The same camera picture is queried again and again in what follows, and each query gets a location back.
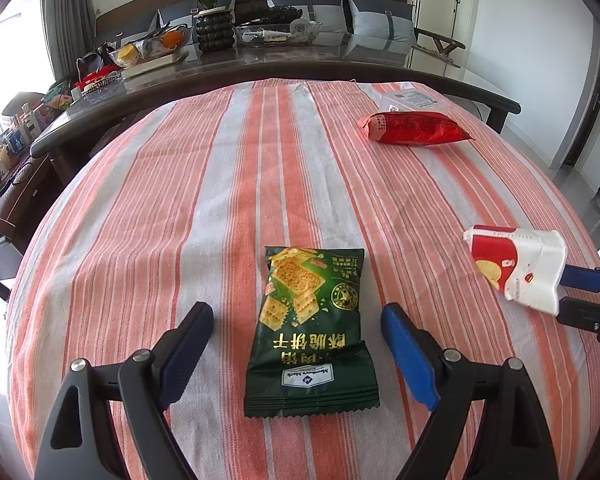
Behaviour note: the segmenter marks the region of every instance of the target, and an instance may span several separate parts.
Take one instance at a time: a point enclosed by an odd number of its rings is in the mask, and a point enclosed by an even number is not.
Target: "coffee table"
[[[231,48],[201,53],[184,48],[178,64],[115,82],[72,104],[32,143],[33,157],[49,155],[64,183],[84,165],[67,149],[81,137],[100,136],[129,114],[183,97],[241,82],[271,77],[357,82],[413,81],[443,93],[488,106],[487,125],[500,133],[520,104],[496,93],[486,82],[450,61],[409,43],[355,34],[322,33],[312,46]]]

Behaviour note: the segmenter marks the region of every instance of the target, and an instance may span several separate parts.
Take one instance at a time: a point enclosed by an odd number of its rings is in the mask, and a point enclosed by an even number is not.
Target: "gray curtain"
[[[93,50],[91,0],[42,0],[46,47],[56,80],[75,72],[75,60]]]

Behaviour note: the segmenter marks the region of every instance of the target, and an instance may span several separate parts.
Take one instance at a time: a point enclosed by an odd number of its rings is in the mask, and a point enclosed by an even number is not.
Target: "yellow fruit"
[[[138,56],[138,50],[131,44],[126,44],[118,51],[118,59],[120,61],[131,61]]]

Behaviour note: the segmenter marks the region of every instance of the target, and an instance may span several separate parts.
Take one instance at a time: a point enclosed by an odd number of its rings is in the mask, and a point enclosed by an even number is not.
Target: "potted plant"
[[[197,0],[205,10],[196,15],[196,32],[200,50],[221,50],[234,44],[231,10],[215,9],[218,0]]]

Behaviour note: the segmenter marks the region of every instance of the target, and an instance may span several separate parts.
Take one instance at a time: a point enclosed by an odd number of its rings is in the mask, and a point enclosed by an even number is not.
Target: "orange and white stripes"
[[[552,184],[454,104],[471,142],[405,148],[365,139],[356,121],[377,109],[378,92],[397,88],[235,85],[159,108],[91,161],[40,226],[12,294],[11,413],[31,471],[70,362],[117,362],[151,347],[202,300],[216,330],[168,416],[199,478],[394,478],[428,416],[379,330],[382,305],[398,301],[443,346],[474,360],[520,356],[560,476],[576,476],[600,421],[600,345],[496,295],[474,271],[462,232],[475,223],[557,229],[570,263],[592,266],[597,255]],[[242,414],[264,246],[289,244],[365,248],[362,331],[380,408]],[[113,413],[131,477],[143,478],[120,406]],[[452,478],[462,477],[478,421],[476,408]]]

